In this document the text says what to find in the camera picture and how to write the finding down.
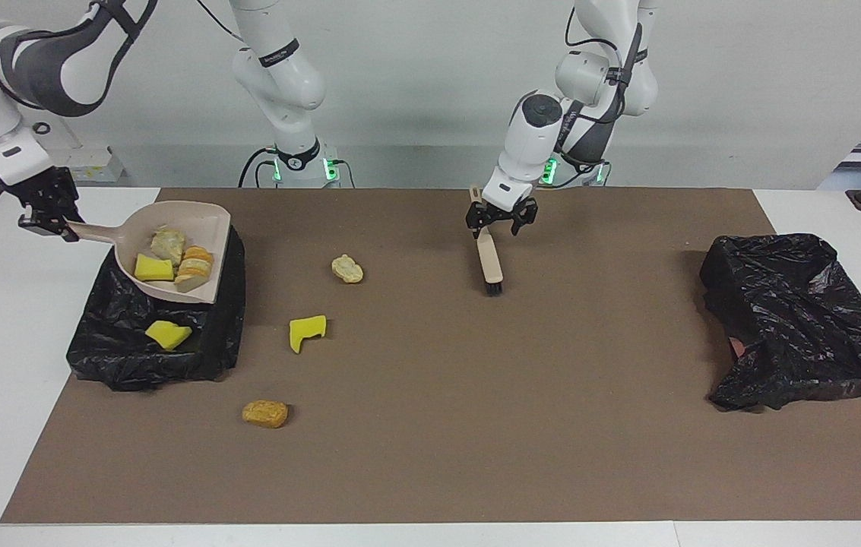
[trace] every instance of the dustpan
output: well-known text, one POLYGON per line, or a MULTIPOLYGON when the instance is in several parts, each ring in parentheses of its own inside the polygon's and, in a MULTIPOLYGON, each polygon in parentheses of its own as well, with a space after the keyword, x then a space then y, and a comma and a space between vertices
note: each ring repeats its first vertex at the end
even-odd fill
POLYGON ((159 201, 146 205, 117 227, 69 222, 80 239, 111 243, 116 262, 123 273, 144 293, 168 302, 213 304, 224 266, 231 213, 215 204, 200 201, 159 201), (144 281, 134 277, 136 255, 150 254, 153 234, 160 228, 179 229, 187 235, 187 246, 200 245, 214 256, 211 277, 207 283, 188 292, 180 292, 172 281, 144 281))

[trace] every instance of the bread piece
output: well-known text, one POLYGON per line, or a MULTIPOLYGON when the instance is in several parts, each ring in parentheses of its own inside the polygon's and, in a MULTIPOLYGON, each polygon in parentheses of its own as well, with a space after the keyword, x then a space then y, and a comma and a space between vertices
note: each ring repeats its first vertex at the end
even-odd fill
POLYGON ((167 229, 166 226, 160 227, 153 235, 150 242, 150 251, 162 260, 169 260, 174 267, 180 265, 180 259, 184 254, 184 244, 187 242, 187 236, 179 229, 167 229))
POLYGON ((363 280, 363 267, 349 255, 340 256, 332 261, 332 273, 346 283, 359 283, 363 280))
POLYGON ((253 425, 278 429, 288 419, 288 406, 277 401, 252 401, 242 410, 242 419, 253 425))
POLYGON ((201 246, 192 245, 184 249, 184 260, 188 258, 197 258, 204 260, 205 262, 214 263, 214 257, 211 256, 211 253, 207 252, 207 249, 201 246))
POLYGON ((211 268, 214 267, 214 257, 204 247, 193 246, 184 251, 183 262, 177 269, 177 277, 173 281, 177 290, 190 292, 211 278, 211 268))

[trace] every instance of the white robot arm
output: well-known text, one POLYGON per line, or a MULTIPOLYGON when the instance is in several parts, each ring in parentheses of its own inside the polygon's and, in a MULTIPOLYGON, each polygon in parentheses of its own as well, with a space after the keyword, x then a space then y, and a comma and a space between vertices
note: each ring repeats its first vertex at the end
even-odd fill
POLYGON ((233 72, 274 129, 280 179, 287 188, 329 183, 332 158, 315 134, 309 111, 325 98, 325 82, 299 48, 278 0, 231 0, 249 48, 233 60, 233 72))
MULTIPOLYGON (((66 220, 82 220, 67 169, 56 169, 14 103, 83 115, 105 100, 113 75, 157 0, 93 0, 75 27, 50 32, 0 21, 0 184, 27 209, 19 224, 75 240, 66 220)), ((321 143, 306 111, 325 96, 319 73, 299 51, 278 0, 231 0, 249 48, 236 76, 275 130, 275 150, 291 179, 328 181, 321 143)))
POLYGON ((75 240, 81 220, 67 169, 56 169, 13 101, 83 115, 108 93, 113 74, 157 0, 96 0, 75 27, 50 32, 0 21, 0 183, 27 208, 24 228, 75 240))
POLYGON ((607 55, 570 51, 556 69, 556 84, 565 96, 535 90, 514 108, 492 177, 483 189, 483 204, 472 204, 468 228, 512 221, 517 235, 531 224, 538 204, 530 196, 545 174, 552 153, 562 156, 577 174, 603 162, 615 121, 641 115, 657 96, 657 81, 647 60, 647 44, 659 0, 576 0, 573 14, 593 38, 566 44, 597 44, 607 55))

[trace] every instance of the black plastic bag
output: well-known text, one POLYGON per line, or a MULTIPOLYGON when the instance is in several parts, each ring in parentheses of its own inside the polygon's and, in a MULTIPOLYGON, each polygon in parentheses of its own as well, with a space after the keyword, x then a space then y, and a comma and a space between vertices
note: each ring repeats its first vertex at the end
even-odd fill
POLYGON ((704 302, 743 345, 711 395, 724 409, 861 396, 861 295, 808 233, 714 240, 704 302))
POLYGON ((231 229, 214 304, 158 300, 136 288, 107 254, 66 360, 79 380, 116 391, 156 389, 167 381, 215 380, 235 367, 245 322, 245 246, 231 229), (194 330, 173 351, 148 336, 156 320, 194 330))

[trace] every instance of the brown table mat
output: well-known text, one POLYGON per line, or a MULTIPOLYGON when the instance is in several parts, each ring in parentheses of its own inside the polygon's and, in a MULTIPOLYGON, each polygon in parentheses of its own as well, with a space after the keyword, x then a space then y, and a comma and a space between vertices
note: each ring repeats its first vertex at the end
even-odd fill
POLYGON ((70 380, 4 523, 861 520, 861 399, 722 413, 702 311, 715 236, 771 231, 750 191, 538 194, 495 228, 483 295, 465 191, 165 190, 228 208, 248 311, 224 381, 70 380), (366 269, 343 285, 329 262, 366 269), (330 333, 288 349, 288 321, 330 333), (245 403, 293 405, 280 430, 245 403))

